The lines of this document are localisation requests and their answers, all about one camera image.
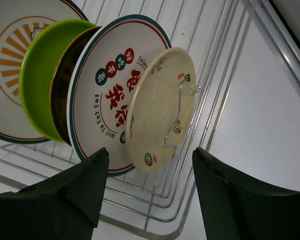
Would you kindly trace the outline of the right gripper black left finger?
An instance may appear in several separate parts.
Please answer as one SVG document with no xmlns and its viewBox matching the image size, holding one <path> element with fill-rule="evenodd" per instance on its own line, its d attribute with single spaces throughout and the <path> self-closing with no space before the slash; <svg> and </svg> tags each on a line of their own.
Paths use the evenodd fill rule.
<svg viewBox="0 0 300 240">
<path fill-rule="evenodd" d="M 0 240 L 90 240 L 108 168 L 109 153 L 102 147 L 50 178 L 0 193 Z"/>
</svg>

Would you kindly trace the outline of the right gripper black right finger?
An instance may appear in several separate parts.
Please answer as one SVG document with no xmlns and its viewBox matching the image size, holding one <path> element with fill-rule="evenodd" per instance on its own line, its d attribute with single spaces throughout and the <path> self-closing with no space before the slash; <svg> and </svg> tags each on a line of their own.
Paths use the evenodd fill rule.
<svg viewBox="0 0 300 240">
<path fill-rule="evenodd" d="M 300 240 L 300 191 L 252 177 L 200 147 L 192 166 L 208 240 Z"/>
</svg>

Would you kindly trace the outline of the dark brown patterned plate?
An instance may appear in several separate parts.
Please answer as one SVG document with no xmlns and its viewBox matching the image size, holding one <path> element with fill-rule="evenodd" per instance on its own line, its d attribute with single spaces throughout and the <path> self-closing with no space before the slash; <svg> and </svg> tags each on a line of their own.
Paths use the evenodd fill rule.
<svg viewBox="0 0 300 240">
<path fill-rule="evenodd" d="M 61 141 L 68 145 L 71 141 L 67 127 L 67 97 L 71 77 L 83 49 L 100 28 L 95 26 L 79 34 L 62 53 L 55 68 L 50 92 L 51 116 Z"/>
</svg>

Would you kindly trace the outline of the small beige patterned plate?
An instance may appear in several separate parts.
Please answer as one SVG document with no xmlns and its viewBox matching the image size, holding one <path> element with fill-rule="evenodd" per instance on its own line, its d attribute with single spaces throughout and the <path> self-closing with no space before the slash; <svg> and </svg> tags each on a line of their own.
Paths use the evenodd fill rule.
<svg viewBox="0 0 300 240">
<path fill-rule="evenodd" d="M 190 126 L 197 92 L 191 56 L 180 47 L 160 53 L 141 76 L 126 119 L 133 165 L 153 172 L 172 158 Z"/>
</svg>

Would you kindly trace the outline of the white plate red characters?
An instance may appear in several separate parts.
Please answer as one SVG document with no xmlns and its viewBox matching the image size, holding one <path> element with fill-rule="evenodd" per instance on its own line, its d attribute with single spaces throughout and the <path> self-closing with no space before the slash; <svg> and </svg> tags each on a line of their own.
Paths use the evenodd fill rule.
<svg viewBox="0 0 300 240">
<path fill-rule="evenodd" d="M 106 148 L 109 176 L 134 168 L 126 149 L 128 108 L 145 69 L 170 47 L 163 28 L 141 14 L 119 17 L 88 40 L 74 67 L 66 106 L 70 143 L 80 160 Z"/>
</svg>

